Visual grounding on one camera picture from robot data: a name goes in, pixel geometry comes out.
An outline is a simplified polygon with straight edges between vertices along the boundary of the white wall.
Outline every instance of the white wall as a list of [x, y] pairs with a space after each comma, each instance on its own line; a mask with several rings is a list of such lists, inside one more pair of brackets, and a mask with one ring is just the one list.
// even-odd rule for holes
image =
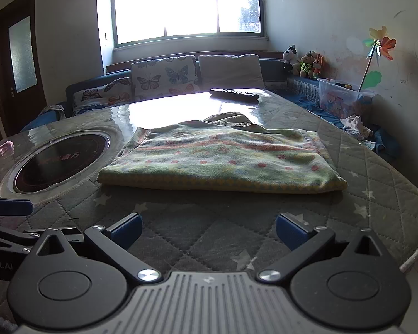
[[265, 0], [270, 48], [282, 51], [295, 44], [303, 55], [324, 54], [330, 76], [360, 83], [368, 49], [361, 41], [368, 29], [388, 28], [397, 40], [394, 60], [382, 57], [370, 71], [382, 73], [373, 122], [402, 145], [395, 164], [418, 183], [418, 0]]
[[116, 48], [113, 63], [197, 51], [267, 51], [268, 40], [248, 36], [205, 36], [169, 39]]
[[[13, 0], [0, 0], [0, 10]], [[103, 73], [97, 1], [36, 0], [36, 40], [48, 104], [65, 100], [65, 88]]]
[[112, 64], [113, 48], [115, 47], [111, 21], [111, 0], [97, 0], [97, 3], [99, 40], [101, 42], [101, 56], [105, 71], [107, 65]]

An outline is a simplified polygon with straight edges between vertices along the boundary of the metal screw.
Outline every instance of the metal screw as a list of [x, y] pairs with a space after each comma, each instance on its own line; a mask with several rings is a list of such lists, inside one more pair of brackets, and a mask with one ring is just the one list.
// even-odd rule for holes
[[276, 270], [263, 270], [259, 273], [259, 278], [263, 281], [277, 281], [281, 277], [281, 274]]
[[158, 279], [160, 276], [161, 274], [153, 269], [144, 269], [138, 273], [138, 278], [142, 281], [154, 281]]

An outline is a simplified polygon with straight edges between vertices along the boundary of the white cushion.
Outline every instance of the white cushion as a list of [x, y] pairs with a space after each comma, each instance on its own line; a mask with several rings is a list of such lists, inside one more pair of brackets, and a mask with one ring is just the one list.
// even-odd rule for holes
[[258, 55], [200, 55], [202, 89], [264, 89]]
[[133, 63], [134, 101], [200, 91], [194, 55]]
[[101, 87], [85, 89], [73, 94], [73, 115], [93, 109], [128, 104], [132, 95], [132, 80], [120, 78]]

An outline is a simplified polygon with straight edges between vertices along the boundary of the frosted glass door panel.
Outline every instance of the frosted glass door panel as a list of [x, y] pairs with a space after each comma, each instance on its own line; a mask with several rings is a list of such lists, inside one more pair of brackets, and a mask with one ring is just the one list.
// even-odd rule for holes
[[31, 17], [19, 21], [9, 28], [12, 70], [17, 92], [37, 85], [31, 44]]

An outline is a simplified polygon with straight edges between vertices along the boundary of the black round cooktop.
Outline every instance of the black round cooktop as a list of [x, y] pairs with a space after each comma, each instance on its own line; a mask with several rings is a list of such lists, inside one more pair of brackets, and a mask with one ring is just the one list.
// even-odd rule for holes
[[77, 135], [58, 141], [25, 163], [16, 176], [15, 188], [22, 193], [32, 193], [65, 181], [96, 161], [107, 142], [99, 134]]

